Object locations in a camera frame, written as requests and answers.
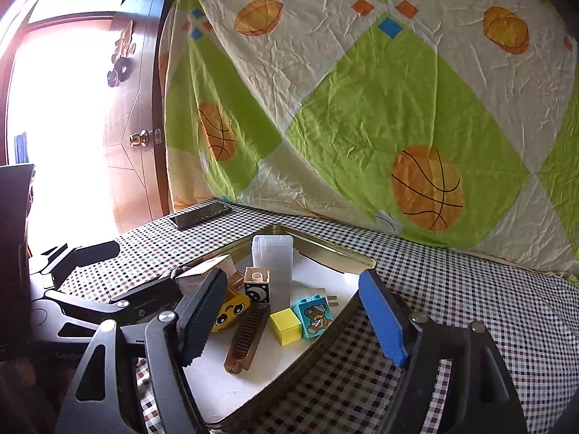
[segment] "yellow toy block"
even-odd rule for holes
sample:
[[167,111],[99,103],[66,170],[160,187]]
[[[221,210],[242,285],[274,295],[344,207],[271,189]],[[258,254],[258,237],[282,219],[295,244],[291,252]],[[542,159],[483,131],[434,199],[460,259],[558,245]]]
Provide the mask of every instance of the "yellow toy block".
[[269,316],[271,327],[282,346],[302,338],[302,323],[291,309],[285,309]]

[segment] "checkered tablecloth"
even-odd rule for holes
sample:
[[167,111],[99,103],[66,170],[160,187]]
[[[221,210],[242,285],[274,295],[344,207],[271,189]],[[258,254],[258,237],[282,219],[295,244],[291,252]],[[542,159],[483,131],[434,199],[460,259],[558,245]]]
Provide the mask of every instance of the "checkered tablecloth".
[[[117,258],[75,271],[61,290],[108,301],[167,269],[281,223],[373,257],[389,289],[436,323],[483,322],[506,361],[530,433],[548,432],[579,387],[579,289],[562,278],[318,218],[232,208],[186,231],[163,217],[125,233],[118,238]],[[438,428],[450,367],[448,361],[440,364],[424,433]],[[372,433],[399,376],[361,310],[302,381],[247,432]],[[162,431],[144,361],[137,378],[147,427]]]

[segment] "yellow face toy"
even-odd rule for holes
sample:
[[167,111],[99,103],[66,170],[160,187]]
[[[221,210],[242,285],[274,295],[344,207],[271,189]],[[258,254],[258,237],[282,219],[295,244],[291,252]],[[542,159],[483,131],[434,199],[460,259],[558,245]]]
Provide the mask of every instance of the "yellow face toy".
[[237,320],[249,308],[251,300],[247,295],[240,294],[231,287],[227,287],[225,303],[219,309],[212,333],[218,333]]

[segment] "brown comb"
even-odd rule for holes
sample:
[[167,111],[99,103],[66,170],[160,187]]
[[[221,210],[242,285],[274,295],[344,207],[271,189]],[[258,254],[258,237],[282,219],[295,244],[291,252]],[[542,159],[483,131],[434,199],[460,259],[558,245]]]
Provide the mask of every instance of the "brown comb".
[[223,366],[231,374],[249,370],[255,356],[261,335],[267,324],[270,307],[267,303],[252,303],[243,315],[233,339]]

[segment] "black phone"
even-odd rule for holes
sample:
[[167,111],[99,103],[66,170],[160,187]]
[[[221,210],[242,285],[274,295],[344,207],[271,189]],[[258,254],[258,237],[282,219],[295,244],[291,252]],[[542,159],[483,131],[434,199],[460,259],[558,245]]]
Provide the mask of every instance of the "black phone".
[[204,207],[199,207],[199,209],[175,215],[175,217],[170,217],[169,220],[173,222],[177,227],[177,230],[186,230],[198,223],[210,220],[213,217],[217,217],[218,215],[230,211],[231,207],[228,207],[225,204],[213,203]]

